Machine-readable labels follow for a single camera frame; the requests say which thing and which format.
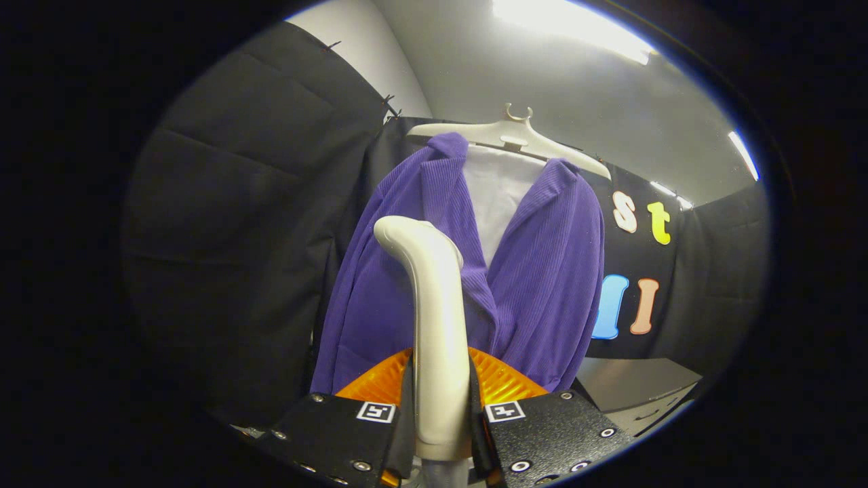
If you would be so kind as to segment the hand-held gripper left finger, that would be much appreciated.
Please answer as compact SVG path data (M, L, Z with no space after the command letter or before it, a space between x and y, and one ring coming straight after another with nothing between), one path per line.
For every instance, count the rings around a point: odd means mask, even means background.
M413 476L412 373L407 348L338 394L310 393L258 448L330 487L399 487Z

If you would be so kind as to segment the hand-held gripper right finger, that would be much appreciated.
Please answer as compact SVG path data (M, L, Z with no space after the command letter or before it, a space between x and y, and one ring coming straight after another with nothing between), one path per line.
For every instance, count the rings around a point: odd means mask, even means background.
M548 392L510 365L469 349L472 483L536 487L574 478L635 439L579 392Z

